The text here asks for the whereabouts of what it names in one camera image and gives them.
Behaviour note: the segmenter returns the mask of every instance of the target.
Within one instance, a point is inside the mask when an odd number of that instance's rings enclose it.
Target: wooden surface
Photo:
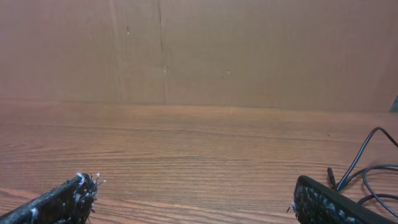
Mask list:
[[[332,167],[340,179],[372,128],[398,139],[397,124],[387,113],[3,101],[0,213],[100,172],[92,223],[296,223],[285,211],[298,176],[327,184]],[[356,169],[397,160],[376,133]],[[398,194],[394,174],[369,182]],[[344,194],[365,189],[354,181]]]
[[[0,0],[0,100],[389,111],[396,0]]]

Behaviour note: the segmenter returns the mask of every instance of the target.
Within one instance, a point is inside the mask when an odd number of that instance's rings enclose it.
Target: brown cardboard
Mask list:
[[[1,98],[163,103],[157,5],[2,1]]]
[[[171,104],[379,110],[369,104],[396,1],[175,0],[161,10]]]
[[[0,100],[388,111],[398,2],[0,0]]]

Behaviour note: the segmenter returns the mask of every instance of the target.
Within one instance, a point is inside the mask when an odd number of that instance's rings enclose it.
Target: black wire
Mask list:
[[[376,194],[379,198],[385,197],[385,198],[391,198],[391,199],[396,199],[398,200],[398,196],[395,195],[388,195],[388,194]],[[368,200],[371,200],[374,198],[374,195],[368,195],[361,200],[358,201],[358,204],[362,205],[363,203],[367,202]]]
[[[393,216],[395,216],[396,218],[398,218],[398,214],[396,214],[390,207],[388,207],[377,195],[376,193],[374,193],[373,189],[371,188],[371,186],[368,183],[368,180],[366,178],[368,172],[370,170],[373,169],[377,169],[378,167],[398,167],[398,164],[379,164],[376,166],[372,166],[367,168],[362,175],[363,178],[363,183],[366,185],[366,187],[368,188],[368,190],[370,191],[370,193],[373,195],[373,197],[385,208],[387,209],[387,211],[389,211]]]
[[[346,179],[346,182],[342,185],[341,190],[343,190],[345,187],[347,187],[347,185],[349,184],[349,182],[351,182],[357,175],[362,174],[366,169],[367,169],[367,168],[361,169],[360,171],[357,171],[355,174],[353,174],[353,175],[351,175],[350,177],[348,177],[348,178]],[[398,169],[396,169],[396,168],[391,168],[391,167],[379,167],[379,168],[375,168],[375,169],[386,169],[386,170],[398,171]]]
[[[348,168],[347,172],[344,174],[343,178],[341,178],[340,182],[337,184],[337,186],[336,186],[336,190],[337,190],[337,191],[340,191],[340,190],[341,190],[341,185],[346,181],[346,179],[348,178],[349,173],[354,169],[355,165],[358,163],[358,160],[359,160],[359,158],[361,157],[363,151],[365,150],[365,147],[368,145],[369,140],[372,138],[373,134],[374,134],[377,130],[382,131],[382,132],[387,136],[387,138],[389,138],[390,141],[391,141],[395,146],[398,147],[398,143],[390,136],[389,133],[387,133],[386,130],[384,130],[384,129],[380,128],[380,127],[374,128],[374,129],[369,133],[369,135],[367,136],[367,138],[365,139],[365,142],[363,142],[363,144],[362,144],[362,146],[361,146],[361,149],[359,150],[358,155],[356,155],[356,157],[355,157],[353,163],[350,165],[350,167]]]
[[[333,171],[332,169],[329,167],[328,168],[328,176],[329,176],[329,180],[331,182],[331,186],[332,189],[339,192],[341,190],[343,190],[348,183],[355,178],[356,176],[358,176],[359,174],[362,174],[362,178],[363,178],[363,182],[365,183],[365,186],[368,188],[368,190],[370,191],[371,195],[366,196],[364,198],[362,198],[358,203],[360,205],[362,205],[364,202],[371,200],[372,198],[375,198],[387,211],[389,211],[393,216],[395,216],[396,218],[398,218],[398,214],[396,214],[396,212],[394,212],[390,207],[388,207],[380,198],[381,197],[385,197],[385,198],[392,198],[392,199],[396,199],[398,200],[398,196],[395,195],[388,195],[388,194],[376,194],[373,189],[370,187],[368,180],[367,180],[367,174],[370,170],[373,169],[387,169],[387,170],[393,170],[393,171],[398,171],[398,169],[393,168],[393,167],[398,167],[398,164],[379,164],[379,165],[375,165],[372,167],[368,167],[365,169],[361,169],[359,171],[357,171],[356,173],[354,173],[353,175],[349,176],[349,173],[351,173],[351,171],[354,169],[355,165],[358,163],[359,158],[361,157],[363,151],[365,150],[365,147],[368,145],[368,142],[370,141],[370,139],[372,138],[373,134],[377,131],[380,130],[382,131],[387,137],[388,139],[390,139],[390,141],[396,146],[398,147],[398,143],[387,133],[386,130],[380,128],[380,127],[376,127],[374,128],[369,135],[367,136],[367,138],[365,139],[365,141],[363,142],[361,149],[359,150],[358,154],[356,155],[353,163],[350,165],[350,167],[348,168],[347,172],[344,174],[343,178],[341,178],[341,180],[336,184],[335,182],[335,177],[333,175]]]

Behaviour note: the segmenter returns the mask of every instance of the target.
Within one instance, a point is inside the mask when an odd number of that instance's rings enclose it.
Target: wood grain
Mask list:
[[[92,223],[297,223],[285,211],[299,175],[327,184],[332,167],[339,179],[372,128],[397,139],[397,124],[388,113],[2,101],[0,213],[79,171],[107,180]],[[376,133],[357,169],[397,158]],[[396,174],[369,181],[398,194]]]

